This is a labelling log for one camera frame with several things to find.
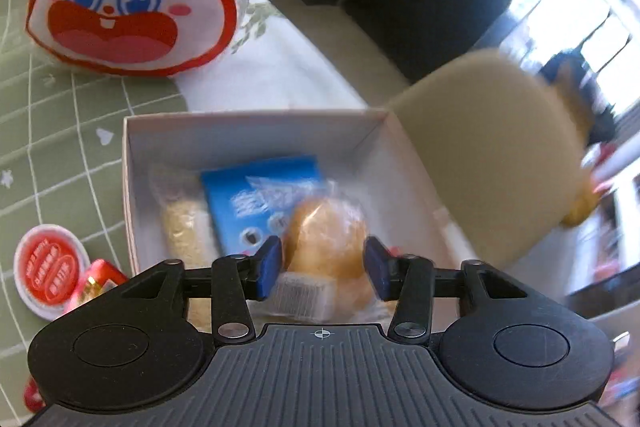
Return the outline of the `round bread clear wrapper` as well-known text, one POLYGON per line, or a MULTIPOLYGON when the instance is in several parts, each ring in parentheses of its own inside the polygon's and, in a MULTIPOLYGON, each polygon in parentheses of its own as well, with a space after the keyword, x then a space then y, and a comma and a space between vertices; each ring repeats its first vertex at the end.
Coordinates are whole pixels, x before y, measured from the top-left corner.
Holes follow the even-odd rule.
POLYGON ((387 314, 363 264, 369 225, 362 206, 329 182, 292 211, 283 272, 267 313, 303 323, 376 321, 387 314))

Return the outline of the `sesame bar clear wrapper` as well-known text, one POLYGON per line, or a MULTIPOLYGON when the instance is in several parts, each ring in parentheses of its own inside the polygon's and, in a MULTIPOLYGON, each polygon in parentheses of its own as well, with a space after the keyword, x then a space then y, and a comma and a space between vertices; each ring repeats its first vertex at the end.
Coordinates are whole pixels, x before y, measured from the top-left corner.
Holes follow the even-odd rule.
POLYGON ((171 258, 188 270, 210 268, 221 257, 200 175, 163 164, 152 165, 149 184, 160 206, 160 221, 171 258))

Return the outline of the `blue snack packet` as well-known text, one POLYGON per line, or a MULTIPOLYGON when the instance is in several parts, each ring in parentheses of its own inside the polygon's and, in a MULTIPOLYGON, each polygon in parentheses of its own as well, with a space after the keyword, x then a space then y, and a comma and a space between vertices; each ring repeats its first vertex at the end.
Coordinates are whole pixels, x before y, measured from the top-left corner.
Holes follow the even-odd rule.
POLYGON ((203 171, 200 176, 221 252, 252 255, 281 237, 291 213, 324 184, 314 156, 292 156, 203 171))

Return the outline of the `pink open gift box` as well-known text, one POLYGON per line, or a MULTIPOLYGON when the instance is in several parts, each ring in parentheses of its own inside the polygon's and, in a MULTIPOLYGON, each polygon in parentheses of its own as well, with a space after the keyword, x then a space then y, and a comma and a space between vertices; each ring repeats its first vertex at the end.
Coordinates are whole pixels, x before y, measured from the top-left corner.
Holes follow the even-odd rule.
POLYGON ((464 238, 397 118, 375 109, 130 117, 122 182, 134 272, 254 255, 277 236, 291 255, 257 323, 387 323, 361 247, 455 268, 464 238))

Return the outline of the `dark red jujube packet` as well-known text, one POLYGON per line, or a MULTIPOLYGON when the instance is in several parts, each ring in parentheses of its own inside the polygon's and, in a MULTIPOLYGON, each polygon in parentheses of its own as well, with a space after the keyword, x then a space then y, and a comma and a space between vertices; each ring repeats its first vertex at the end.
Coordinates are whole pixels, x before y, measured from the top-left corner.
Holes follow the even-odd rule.
MULTIPOLYGON (((115 268, 114 265, 111 265, 110 262, 104 259, 93 261, 90 267, 79 277, 70 300, 67 301, 63 308, 63 312, 73 311, 73 309, 88 303, 88 301, 127 281, 127 275, 115 268)), ((23 399, 25 407, 30 413, 38 413, 46 405, 32 376, 29 376, 27 381, 23 399)))

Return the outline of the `beige chair right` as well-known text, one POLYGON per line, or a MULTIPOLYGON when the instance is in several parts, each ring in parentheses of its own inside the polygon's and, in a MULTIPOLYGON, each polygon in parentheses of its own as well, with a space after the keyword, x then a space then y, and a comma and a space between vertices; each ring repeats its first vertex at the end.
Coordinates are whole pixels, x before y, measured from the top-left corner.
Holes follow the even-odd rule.
POLYGON ((455 58, 387 106, 474 254, 497 268, 598 205, 582 167, 591 117, 496 50, 455 58))

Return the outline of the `round red lid cup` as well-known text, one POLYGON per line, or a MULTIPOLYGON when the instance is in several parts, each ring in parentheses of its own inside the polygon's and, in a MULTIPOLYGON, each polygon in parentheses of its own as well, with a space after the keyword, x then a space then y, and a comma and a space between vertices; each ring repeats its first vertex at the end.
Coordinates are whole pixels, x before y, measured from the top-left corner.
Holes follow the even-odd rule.
POLYGON ((72 232, 59 225, 37 225, 15 249, 16 290, 38 317, 54 321, 64 313, 89 265, 86 248, 72 232))

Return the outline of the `green grid tablecloth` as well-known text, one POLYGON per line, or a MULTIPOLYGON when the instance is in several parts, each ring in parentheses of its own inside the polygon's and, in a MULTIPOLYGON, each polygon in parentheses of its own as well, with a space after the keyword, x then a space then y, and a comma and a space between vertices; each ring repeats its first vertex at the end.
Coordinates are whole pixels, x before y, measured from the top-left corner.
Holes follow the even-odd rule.
POLYGON ((18 295, 15 249, 36 225, 73 232, 91 258, 129 265, 122 214, 122 123, 139 114, 358 107, 319 51, 346 18, 329 6, 250 0, 231 48, 168 78, 113 77, 40 53, 24 26, 28 0, 1 0, 1 421, 28 418, 26 350, 44 325, 18 295))

